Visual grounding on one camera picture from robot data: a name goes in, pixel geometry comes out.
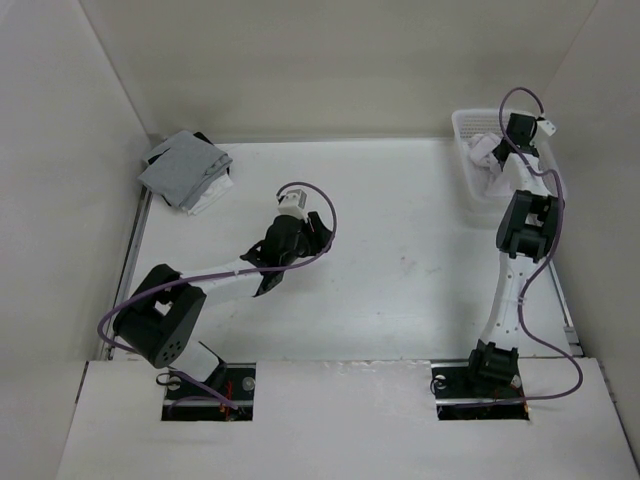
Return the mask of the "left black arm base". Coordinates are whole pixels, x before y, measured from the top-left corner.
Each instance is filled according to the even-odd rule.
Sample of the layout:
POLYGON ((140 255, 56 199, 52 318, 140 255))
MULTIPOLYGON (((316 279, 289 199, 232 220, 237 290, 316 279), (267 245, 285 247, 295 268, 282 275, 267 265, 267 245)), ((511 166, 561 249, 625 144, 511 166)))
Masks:
POLYGON ((205 384, 237 409, 226 404, 206 389, 184 380, 168 370, 156 376, 156 384, 164 389, 161 420, 169 422, 236 422, 251 421, 256 392, 255 363, 226 364, 205 384))

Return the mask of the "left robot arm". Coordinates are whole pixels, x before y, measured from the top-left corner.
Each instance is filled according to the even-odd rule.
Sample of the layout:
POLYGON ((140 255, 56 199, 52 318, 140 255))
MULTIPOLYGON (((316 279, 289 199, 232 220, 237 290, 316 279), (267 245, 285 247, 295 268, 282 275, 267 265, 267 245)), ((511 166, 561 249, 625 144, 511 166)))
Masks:
POLYGON ((317 256, 332 239, 333 232, 315 211, 305 220, 279 215, 265 238, 237 260, 200 271, 200 276, 210 277, 205 281, 173 285, 194 274, 159 264, 135 293, 169 286, 123 308, 115 317, 114 332, 154 368, 180 371, 190 377, 190 386, 200 397, 214 398, 224 387, 224 361, 191 338, 203 308, 270 292, 282 281, 284 267, 317 256), (226 278, 211 277, 227 272, 231 275, 226 278))

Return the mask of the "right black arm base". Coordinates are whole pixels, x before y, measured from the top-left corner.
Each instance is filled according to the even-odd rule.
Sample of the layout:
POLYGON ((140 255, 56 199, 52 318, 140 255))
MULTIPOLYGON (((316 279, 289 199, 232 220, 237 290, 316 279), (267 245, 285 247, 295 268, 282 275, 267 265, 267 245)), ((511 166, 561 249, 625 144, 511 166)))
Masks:
POLYGON ((431 373, 430 390, 439 420, 529 420, 528 406, 517 401, 524 396, 519 379, 509 386, 472 382, 466 362, 432 363, 431 373))

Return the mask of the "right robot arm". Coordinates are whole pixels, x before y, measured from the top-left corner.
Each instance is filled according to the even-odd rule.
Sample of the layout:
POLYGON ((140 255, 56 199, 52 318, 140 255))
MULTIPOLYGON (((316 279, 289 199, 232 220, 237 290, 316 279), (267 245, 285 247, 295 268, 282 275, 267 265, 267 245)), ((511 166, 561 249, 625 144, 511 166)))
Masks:
POLYGON ((546 186, 534 145, 542 120, 512 113, 507 123, 500 124, 503 138, 494 150, 513 195, 496 234, 500 270, 489 319, 463 373, 466 388, 479 396, 519 388, 515 381, 522 334, 566 354, 524 325, 527 290, 549 264, 561 219, 561 199, 546 186))

